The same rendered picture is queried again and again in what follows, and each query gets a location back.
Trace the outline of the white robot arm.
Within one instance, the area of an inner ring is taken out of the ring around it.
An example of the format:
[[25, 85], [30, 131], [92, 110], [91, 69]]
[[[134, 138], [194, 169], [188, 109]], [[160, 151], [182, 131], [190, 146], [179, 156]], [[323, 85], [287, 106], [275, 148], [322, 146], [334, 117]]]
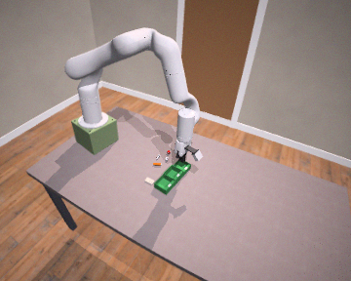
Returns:
[[66, 62], [65, 73], [71, 79], [80, 80], [88, 75], [78, 85], [82, 109], [82, 116], [78, 120], [79, 125], [86, 129], [95, 129], [108, 121], [105, 113], [101, 115], [98, 92], [98, 82], [103, 67], [145, 50], [152, 51], [161, 61], [171, 100], [174, 103], [183, 103], [185, 106], [178, 112], [176, 138], [179, 141], [191, 141], [194, 126], [200, 119], [199, 104], [188, 93], [176, 41], [152, 28], [140, 28], [123, 33], [110, 42]]

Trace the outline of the white domino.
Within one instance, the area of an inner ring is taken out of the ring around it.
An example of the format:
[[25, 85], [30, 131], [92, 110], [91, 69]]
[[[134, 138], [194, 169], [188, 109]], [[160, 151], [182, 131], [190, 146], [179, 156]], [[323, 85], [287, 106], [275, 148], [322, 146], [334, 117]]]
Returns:
[[147, 181], [148, 183], [150, 183], [150, 184], [153, 184], [155, 181], [154, 180], [152, 180], [152, 179], [150, 179], [150, 178], [147, 178], [145, 181]]

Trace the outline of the green rack of bins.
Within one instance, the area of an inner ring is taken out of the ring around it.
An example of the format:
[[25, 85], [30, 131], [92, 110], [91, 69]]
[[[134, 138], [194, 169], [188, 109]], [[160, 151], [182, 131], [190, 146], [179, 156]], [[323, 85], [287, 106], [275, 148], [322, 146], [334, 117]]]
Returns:
[[[164, 194], [180, 181], [180, 179], [190, 170], [191, 164], [186, 161], [177, 160], [158, 180], [154, 182], [154, 187]], [[183, 172], [184, 171], [184, 172]]]

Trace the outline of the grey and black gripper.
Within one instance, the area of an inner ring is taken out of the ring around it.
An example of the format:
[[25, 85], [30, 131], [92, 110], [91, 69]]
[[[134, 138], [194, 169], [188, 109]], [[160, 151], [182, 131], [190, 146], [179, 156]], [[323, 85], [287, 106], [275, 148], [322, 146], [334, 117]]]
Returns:
[[188, 145], [191, 146], [191, 141], [184, 142], [184, 141], [176, 140], [175, 142], [175, 154], [176, 154], [175, 158], [179, 158], [178, 160], [182, 163], [183, 161], [185, 161], [185, 157], [188, 151], [185, 149], [185, 147]]

